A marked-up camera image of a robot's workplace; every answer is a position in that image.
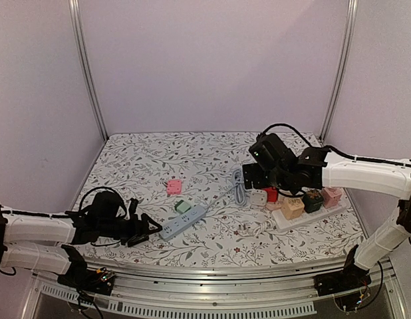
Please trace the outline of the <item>white plug adapter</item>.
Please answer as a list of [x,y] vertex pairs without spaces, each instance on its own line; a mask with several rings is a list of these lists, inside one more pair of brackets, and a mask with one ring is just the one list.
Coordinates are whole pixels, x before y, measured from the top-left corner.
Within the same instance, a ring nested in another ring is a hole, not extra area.
[[262,189],[252,189],[250,203],[254,206],[264,207],[267,203],[267,192]]

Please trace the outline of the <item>light green plug adapter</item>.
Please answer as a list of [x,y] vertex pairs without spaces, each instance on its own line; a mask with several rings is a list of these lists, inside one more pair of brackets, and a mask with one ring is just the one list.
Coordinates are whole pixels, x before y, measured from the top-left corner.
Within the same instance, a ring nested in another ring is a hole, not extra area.
[[180,200],[174,205],[175,211],[179,214],[184,214],[187,211],[189,211],[191,208],[192,206],[184,200]]

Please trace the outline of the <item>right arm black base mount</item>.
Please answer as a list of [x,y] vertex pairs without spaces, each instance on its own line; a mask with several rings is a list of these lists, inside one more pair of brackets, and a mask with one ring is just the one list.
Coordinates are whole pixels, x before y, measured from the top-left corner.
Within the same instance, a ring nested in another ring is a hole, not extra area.
[[369,285],[371,278],[368,270],[352,266],[334,272],[318,274],[313,278],[313,281],[318,295],[327,296]]

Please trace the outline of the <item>round pink socket base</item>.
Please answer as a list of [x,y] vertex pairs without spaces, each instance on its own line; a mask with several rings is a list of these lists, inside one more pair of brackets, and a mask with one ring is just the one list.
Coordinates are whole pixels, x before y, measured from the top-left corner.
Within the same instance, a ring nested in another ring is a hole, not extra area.
[[265,205],[265,208],[268,209],[269,211],[274,211],[278,210],[281,208],[281,203],[280,202],[267,202]]

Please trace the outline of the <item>pink plug adapter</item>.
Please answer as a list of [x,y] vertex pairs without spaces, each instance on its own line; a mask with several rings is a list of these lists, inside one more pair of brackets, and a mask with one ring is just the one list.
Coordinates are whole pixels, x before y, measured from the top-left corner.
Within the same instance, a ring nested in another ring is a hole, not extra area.
[[179,195],[182,192],[182,181],[180,179],[171,179],[166,184],[168,195]]

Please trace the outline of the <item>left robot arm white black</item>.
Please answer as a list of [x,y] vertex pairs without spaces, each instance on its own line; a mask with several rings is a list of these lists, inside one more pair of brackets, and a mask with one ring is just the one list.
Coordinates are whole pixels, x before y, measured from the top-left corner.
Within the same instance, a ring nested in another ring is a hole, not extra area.
[[77,247],[95,244],[101,237],[133,247],[162,230],[148,214],[138,215],[137,199],[125,202],[113,188],[88,191],[90,204],[76,211],[41,213],[0,204],[0,271],[25,268],[65,275],[77,288],[92,281],[87,263]]

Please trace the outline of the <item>grey blue power strip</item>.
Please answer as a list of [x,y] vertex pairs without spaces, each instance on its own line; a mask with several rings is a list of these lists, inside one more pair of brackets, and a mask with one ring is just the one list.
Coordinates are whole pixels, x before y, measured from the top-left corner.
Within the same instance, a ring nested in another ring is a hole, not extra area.
[[193,224],[197,223],[205,216],[206,212],[207,209],[201,205],[192,207],[190,210],[173,218],[165,224],[162,230],[158,233],[159,237],[164,241],[173,239],[183,233],[186,229],[190,228]]

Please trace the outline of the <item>red cube adapter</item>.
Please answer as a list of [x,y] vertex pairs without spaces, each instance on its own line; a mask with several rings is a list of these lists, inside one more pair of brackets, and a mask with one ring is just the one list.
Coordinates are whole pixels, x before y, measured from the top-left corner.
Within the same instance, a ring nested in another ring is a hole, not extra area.
[[278,190],[276,187],[266,187],[263,189],[267,194],[267,202],[268,203],[276,203],[278,201]]

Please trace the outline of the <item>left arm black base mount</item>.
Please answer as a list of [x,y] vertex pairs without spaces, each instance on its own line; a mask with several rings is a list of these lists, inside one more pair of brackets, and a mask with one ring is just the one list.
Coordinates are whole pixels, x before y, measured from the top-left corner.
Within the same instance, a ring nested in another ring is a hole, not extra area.
[[69,270],[58,275],[57,282],[63,286],[74,288],[77,292],[91,292],[110,296],[114,288],[116,273],[102,267],[96,270]]

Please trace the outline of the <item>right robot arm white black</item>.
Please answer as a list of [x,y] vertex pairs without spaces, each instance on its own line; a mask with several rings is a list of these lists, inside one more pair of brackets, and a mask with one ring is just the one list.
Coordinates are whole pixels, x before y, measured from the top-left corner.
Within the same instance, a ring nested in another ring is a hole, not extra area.
[[266,128],[249,148],[255,160],[247,188],[274,187],[285,197],[302,190],[341,187],[394,196],[393,214],[363,243],[351,249],[337,284],[350,290],[362,273],[411,237],[411,159],[367,158],[346,154],[334,146],[307,147],[299,156]]

